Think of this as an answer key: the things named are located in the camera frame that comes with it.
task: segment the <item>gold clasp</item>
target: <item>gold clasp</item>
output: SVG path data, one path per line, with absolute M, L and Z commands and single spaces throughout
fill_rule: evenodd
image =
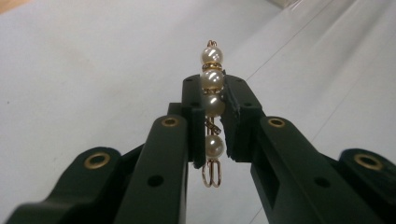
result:
M 218 165 L 218 181 L 215 181 L 215 164 Z M 205 172 L 205 167 L 209 168 L 209 183 L 206 181 L 206 172 Z M 204 180 L 204 184 L 207 188 L 210 187 L 215 187 L 218 188 L 221 184 L 221 166 L 220 166 L 220 161 L 215 159 L 215 160 L 207 160 L 206 165 L 202 167 L 202 179 Z

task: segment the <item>gold spacer bead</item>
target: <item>gold spacer bead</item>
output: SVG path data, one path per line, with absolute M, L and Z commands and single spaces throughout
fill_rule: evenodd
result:
M 208 69 L 216 69 L 216 70 L 222 70 L 222 66 L 221 63 L 204 63 L 204 65 L 202 65 L 202 71 L 206 71 Z

